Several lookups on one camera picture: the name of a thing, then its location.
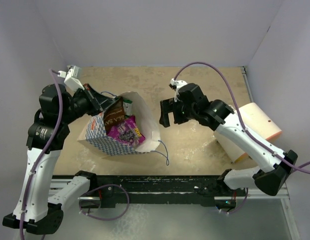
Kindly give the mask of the brown sea salt chips bag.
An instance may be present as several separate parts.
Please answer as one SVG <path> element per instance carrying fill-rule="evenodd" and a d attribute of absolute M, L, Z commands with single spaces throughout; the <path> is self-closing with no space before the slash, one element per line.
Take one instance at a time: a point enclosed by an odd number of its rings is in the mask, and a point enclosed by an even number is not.
<path fill-rule="evenodd" d="M 103 123 L 105 131 L 110 132 L 111 128 L 117 126 L 125 120 L 125 110 L 123 106 L 123 98 L 112 105 L 103 115 Z"/>

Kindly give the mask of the blue checkered paper bag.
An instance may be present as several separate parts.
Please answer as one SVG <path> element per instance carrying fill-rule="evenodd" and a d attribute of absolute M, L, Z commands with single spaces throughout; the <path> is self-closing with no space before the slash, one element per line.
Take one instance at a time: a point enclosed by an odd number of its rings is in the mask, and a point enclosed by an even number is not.
<path fill-rule="evenodd" d="M 132 101 L 132 115 L 135 116 L 135 122 L 144 135 L 145 141 L 134 148 L 109 137 L 103 119 L 107 110 L 90 118 L 78 136 L 77 141 L 90 150 L 102 153 L 106 157 L 158 153 L 166 159 L 166 165 L 169 165 L 168 149 L 164 148 L 165 153 L 158 151 L 158 147 L 163 145 L 164 142 L 161 140 L 159 126 L 144 99 L 133 91 L 124 92 L 113 98 L 115 97 Z"/>

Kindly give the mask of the purple candy snack bag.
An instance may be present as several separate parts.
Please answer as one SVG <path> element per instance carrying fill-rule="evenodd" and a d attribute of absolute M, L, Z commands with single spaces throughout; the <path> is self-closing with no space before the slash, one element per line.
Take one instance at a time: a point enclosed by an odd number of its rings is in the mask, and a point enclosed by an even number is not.
<path fill-rule="evenodd" d="M 117 142 L 133 148 L 137 148 L 146 140 L 136 124 L 134 115 L 127 117 L 120 124 L 112 126 L 107 135 Z"/>

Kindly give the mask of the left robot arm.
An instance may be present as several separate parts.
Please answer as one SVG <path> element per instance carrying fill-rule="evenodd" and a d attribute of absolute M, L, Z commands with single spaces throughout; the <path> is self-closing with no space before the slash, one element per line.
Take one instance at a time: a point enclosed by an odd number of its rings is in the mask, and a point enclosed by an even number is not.
<path fill-rule="evenodd" d="M 61 84 L 43 88 L 40 109 L 28 129 L 27 167 L 18 203 L 2 224 L 34 235 L 51 235 L 60 227 L 64 213 L 85 194 L 98 191 L 97 175 L 79 171 L 55 196 L 49 196 L 53 172 L 70 133 L 69 124 L 84 115 L 96 116 L 119 102 L 95 91 L 88 83 L 74 94 Z"/>

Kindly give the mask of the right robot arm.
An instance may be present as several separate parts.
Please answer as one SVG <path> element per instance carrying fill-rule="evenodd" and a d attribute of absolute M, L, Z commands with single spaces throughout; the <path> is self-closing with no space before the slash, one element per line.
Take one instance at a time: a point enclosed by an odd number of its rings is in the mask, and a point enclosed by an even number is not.
<path fill-rule="evenodd" d="M 239 188 L 258 188 L 269 196 L 275 196 L 292 172 L 298 155 L 293 151 L 276 147 L 263 139 L 247 125 L 241 125 L 239 115 L 224 101 L 209 101 L 201 88 L 183 80 L 171 80 L 170 88 L 175 91 L 173 98 L 160 101 L 159 123 L 170 126 L 169 113 L 175 124 L 196 120 L 232 141 L 247 153 L 257 167 L 234 170 L 228 169 L 219 176 L 217 190 L 223 196 Z"/>

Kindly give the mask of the white green snack packet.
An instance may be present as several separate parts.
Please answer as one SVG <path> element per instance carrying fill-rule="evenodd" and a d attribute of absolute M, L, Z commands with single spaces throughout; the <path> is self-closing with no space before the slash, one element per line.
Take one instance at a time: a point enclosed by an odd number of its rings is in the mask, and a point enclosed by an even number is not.
<path fill-rule="evenodd" d="M 123 109 L 126 116 L 132 115 L 133 102 L 129 99 L 123 99 Z"/>

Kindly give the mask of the cream cylindrical appliance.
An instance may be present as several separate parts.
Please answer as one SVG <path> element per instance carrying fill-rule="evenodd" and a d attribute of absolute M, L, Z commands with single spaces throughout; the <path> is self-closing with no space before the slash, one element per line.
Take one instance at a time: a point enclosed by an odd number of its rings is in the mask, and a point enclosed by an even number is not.
<path fill-rule="evenodd" d="M 255 103 L 251 102 L 239 108 L 243 122 L 250 128 L 249 132 L 254 131 L 270 143 L 278 139 L 282 130 L 265 114 L 265 112 Z M 235 143 L 218 132 L 213 133 L 216 140 L 225 150 L 231 163 L 240 162 L 248 158 L 248 154 L 240 149 Z"/>

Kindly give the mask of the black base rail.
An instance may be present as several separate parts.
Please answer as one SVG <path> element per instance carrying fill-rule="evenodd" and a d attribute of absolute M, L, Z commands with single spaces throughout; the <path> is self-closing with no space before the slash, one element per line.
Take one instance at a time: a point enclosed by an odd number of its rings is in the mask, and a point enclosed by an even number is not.
<path fill-rule="evenodd" d="M 200 205 L 234 208 L 243 189 L 228 188 L 217 175 L 99 175 L 80 200 L 114 208 L 117 204 Z"/>

